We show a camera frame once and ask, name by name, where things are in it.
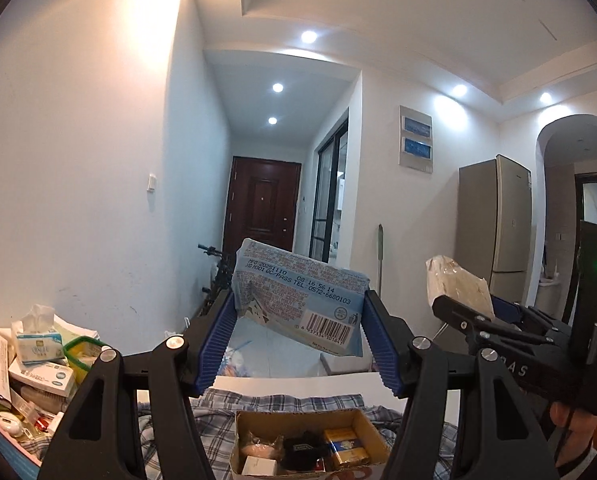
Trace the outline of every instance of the wall switch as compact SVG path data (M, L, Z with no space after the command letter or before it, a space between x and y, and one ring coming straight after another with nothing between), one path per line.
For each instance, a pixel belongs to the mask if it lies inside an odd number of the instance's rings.
M147 192L153 193L156 190L156 175L154 173L149 174L147 179Z

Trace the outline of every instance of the gray refrigerator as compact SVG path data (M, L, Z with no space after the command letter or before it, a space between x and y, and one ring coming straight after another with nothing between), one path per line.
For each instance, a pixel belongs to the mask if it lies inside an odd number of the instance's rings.
M459 170L455 260L490 293L520 303L531 237L530 171L497 155Z

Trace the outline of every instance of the floor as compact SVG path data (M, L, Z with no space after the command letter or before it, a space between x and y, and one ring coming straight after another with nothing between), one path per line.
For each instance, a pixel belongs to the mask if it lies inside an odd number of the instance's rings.
M288 378L325 376L320 354L242 317L236 322L226 356L239 376Z

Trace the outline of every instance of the front door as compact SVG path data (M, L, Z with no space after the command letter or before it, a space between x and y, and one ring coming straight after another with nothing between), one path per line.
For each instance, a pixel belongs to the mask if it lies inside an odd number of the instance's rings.
M291 251L300 177L295 162L234 157L223 251L236 253L245 238Z

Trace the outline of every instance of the white round gadget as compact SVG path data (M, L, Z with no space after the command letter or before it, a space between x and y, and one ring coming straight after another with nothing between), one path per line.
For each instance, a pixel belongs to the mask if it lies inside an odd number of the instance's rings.
M0 427L14 438L23 434L21 421L10 412L0 412Z

